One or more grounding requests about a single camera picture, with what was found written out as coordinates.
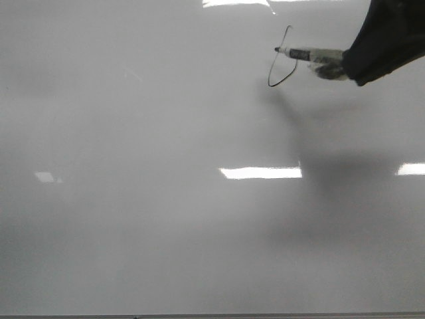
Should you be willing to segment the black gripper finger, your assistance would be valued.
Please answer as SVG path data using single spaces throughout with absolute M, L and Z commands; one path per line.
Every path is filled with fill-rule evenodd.
M 364 86 L 423 56 L 424 2 L 375 0 L 341 65 Z

